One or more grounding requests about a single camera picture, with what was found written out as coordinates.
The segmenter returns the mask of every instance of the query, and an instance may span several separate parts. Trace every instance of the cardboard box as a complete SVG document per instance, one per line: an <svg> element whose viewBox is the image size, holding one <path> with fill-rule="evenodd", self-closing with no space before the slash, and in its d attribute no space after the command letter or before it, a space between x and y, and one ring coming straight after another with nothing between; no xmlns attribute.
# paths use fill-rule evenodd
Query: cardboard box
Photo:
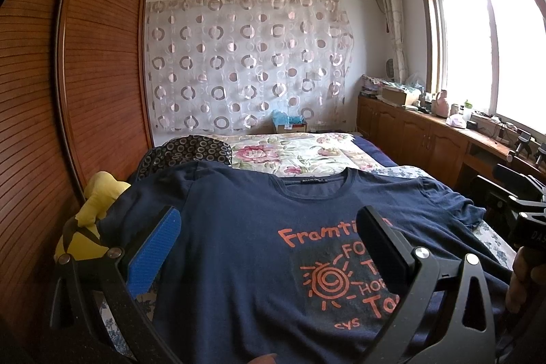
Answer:
<svg viewBox="0 0 546 364"><path fill-rule="evenodd" d="M387 86L383 87L381 95L387 101L394 103L396 105L413 105L413 103L419 99L418 90L416 94L411 94L411 93L407 93L405 91L390 88Z"/></svg>
<svg viewBox="0 0 546 364"><path fill-rule="evenodd" d="M275 127L275 133L307 133L307 123L292 124L291 129L285 129L284 125L277 125Z"/></svg>

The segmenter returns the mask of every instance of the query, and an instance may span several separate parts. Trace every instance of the wooden cabinet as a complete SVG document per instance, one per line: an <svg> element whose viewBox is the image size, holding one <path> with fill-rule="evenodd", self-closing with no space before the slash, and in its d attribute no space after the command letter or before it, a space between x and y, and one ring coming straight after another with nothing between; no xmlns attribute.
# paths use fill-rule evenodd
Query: wooden cabinet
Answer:
<svg viewBox="0 0 546 364"><path fill-rule="evenodd" d="M398 163L425 170L428 165L430 123L410 113L401 113Z"/></svg>
<svg viewBox="0 0 546 364"><path fill-rule="evenodd" d="M59 0L57 97L80 189L126 179L152 147L144 93L146 0Z"/></svg>
<svg viewBox="0 0 546 364"><path fill-rule="evenodd" d="M357 130L366 139L371 140L372 121L376 113L376 102L372 100L360 100L357 112Z"/></svg>
<svg viewBox="0 0 546 364"><path fill-rule="evenodd" d="M468 141L456 131L431 124L427 149L429 152L426 171L428 174L454 188L465 156Z"/></svg>
<svg viewBox="0 0 546 364"><path fill-rule="evenodd" d="M399 165L414 165L454 188L468 138L443 119L359 98L357 128Z"/></svg>
<svg viewBox="0 0 546 364"><path fill-rule="evenodd" d="M372 142L395 162L400 147L398 119L398 109L378 103L376 119L372 122Z"/></svg>

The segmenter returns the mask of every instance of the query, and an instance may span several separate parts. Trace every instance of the plastic bag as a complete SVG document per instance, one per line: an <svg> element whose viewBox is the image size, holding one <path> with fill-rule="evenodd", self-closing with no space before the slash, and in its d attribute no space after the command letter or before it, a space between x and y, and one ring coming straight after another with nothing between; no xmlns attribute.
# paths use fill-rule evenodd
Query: plastic bag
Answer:
<svg viewBox="0 0 546 364"><path fill-rule="evenodd" d="M422 81L419 75L417 75L417 73L410 74L404 83L410 87L417 88L421 91L421 93L425 91L425 83Z"/></svg>
<svg viewBox="0 0 546 364"><path fill-rule="evenodd" d="M462 114L452 114L446 119L446 124L456 129L465 129L466 121L463 119Z"/></svg>
<svg viewBox="0 0 546 364"><path fill-rule="evenodd" d="M302 116L288 116L286 113L283 113L279 110L273 110L271 114L271 119L273 124L276 126L284 125L285 128L290 127L291 124L305 124L305 120Z"/></svg>

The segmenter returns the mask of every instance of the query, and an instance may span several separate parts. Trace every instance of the floral bedspread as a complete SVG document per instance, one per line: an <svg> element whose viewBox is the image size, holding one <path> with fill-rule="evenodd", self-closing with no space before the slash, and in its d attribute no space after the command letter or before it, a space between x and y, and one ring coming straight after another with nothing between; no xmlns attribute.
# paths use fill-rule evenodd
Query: floral bedspread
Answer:
<svg viewBox="0 0 546 364"><path fill-rule="evenodd" d="M347 133L284 133L215 138L231 146L235 169L260 171L276 176L328 176L349 167L399 178L430 176L413 166L383 167L353 144L353 136ZM504 267L511 270L515 258L514 250L486 222L482 221L473 233ZM115 324L104 295L97 294L96 299L116 350L132 358L133 355ZM136 300L152 320L156 300L155 287L152 286L148 293L139 295Z"/></svg>
<svg viewBox="0 0 546 364"><path fill-rule="evenodd" d="M346 167L373 170L381 165L352 143L347 133L283 133L215 136L233 151L233 168L275 176L329 176Z"/></svg>

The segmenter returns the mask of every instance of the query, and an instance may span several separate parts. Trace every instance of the sliding wardrobe door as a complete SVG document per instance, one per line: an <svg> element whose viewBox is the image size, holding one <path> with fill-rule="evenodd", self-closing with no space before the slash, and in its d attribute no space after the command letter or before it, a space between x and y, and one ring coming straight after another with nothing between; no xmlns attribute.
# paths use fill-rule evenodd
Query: sliding wardrobe door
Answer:
<svg viewBox="0 0 546 364"><path fill-rule="evenodd" d="M61 0L57 91L80 187L126 179L151 147L143 79L145 0Z"/></svg>
<svg viewBox="0 0 546 364"><path fill-rule="evenodd" d="M25 344L39 337L54 247L79 208L51 95L57 5L0 6L0 318Z"/></svg>

